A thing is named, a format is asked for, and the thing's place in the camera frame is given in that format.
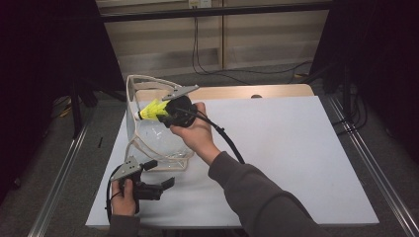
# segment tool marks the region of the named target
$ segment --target person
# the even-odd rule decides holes
[[[204,103],[196,103],[206,115]],[[282,190],[259,169],[240,164],[225,151],[220,151],[212,140],[210,125],[196,118],[189,127],[171,126],[171,131],[182,137],[209,165],[209,177],[224,189],[231,209],[239,216],[249,236],[330,236],[309,216],[292,194]],[[118,182],[112,183],[112,192],[119,192]],[[124,196],[112,199],[114,210],[109,236],[136,236],[139,217],[133,217],[132,181],[126,181]]]

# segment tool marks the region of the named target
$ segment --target clear plastic container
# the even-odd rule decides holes
[[[173,93],[175,86],[181,87],[149,76],[130,75],[126,79],[126,130],[129,141],[126,159],[133,156],[139,163],[156,160],[158,166],[151,171],[184,171],[188,159],[194,155],[182,138],[173,134],[162,122],[134,117],[152,100],[160,100]]]

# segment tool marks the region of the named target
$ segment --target aluminum rail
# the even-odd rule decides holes
[[[333,110],[335,111],[338,118],[343,119],[345,117],[342,112],[343,106],[339,100],[335,97],[329,97],[329,102],[332,105]],[[381,167],[378,165],[376,158],[367,147],[363,138],[356,130],[354,130],[355,128],[352,124],[345,121],[344,126],[346,130],[351,130],[348,132],[348,134],[352,142],[354,143],[361,158],[369,169],[371,175],[376,181],[378,188],[380,189],[382,195],[384,196],[406,235],[409,237],[419,237],[418,225],[410,213],[409,208],[385,176]]]
[[[84,137],[87,132],[87,127],[89,126],[93,114],[96,109],[90,109],[87,112],[87,118],[84,126],[82,127],[81,131],[79,132],[78,136],[73,139],[70,148],[65,156],[65,159],[62,163],[61,169],[58,172],[58,175],[55,178],[55,181],[49,191],[49,194],[43,203],[43,206],[35,220],[34,225],[29,232],[28,237],[42,237],[46,229],[49,226],[49,222],[52,218],[52,215],[55,211],[56,206],[58,205],[59,198],[61,197],[61,193],[63,191],[65,182],[67,180],[68,175],[70,174],[71,167],[73,166],[74,160],[77,158],[78,151],[83,143]]]
[[[348,3],[341,3],[341,2],[335,3],[332,1],[326,1],[326,2],[298,3],[298,4],[199,8],[199,9],[182,9],[182,10],[156,11],[156,12],[143,12],[143,13],[102,14],[100,17],[79,16],[79,17],[71,17],[71,18],[60,18],[57,21],[60,21],[60,22],[63,21],[66,23],[68,22],[111,23],[111,22],[175,19],[175,18],[262,14],[262,13],[321,11],[321,10],[329,10],[333,7],[340,7],[340,6],[347,6],[347,5]]]

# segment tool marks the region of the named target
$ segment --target white tabletop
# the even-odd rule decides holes
[[[317,97],[207,100],[209,118],[225,128],[246,163],[261,169],[281,188],[293,193],[320,225],[366,225],[377,216]],[[234,155],[216,131],[214,142]],[[105,192],[112,171],[124,161],[126,119],[86,225],[109,227]],[[190,159],[184,172],[144,173],[147,184],[175,177],[175,186],[161,200],[141,200],[146,227],[239,227],[221,187],[208,177],[201,158]]]

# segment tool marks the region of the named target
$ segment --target wrist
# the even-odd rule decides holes
[[[219,149],[215,146],[207,146],[206,149],[203,149],[197,152],[198,156],[200,156],[208,165],[212,164],[212,161],[221,153]]]

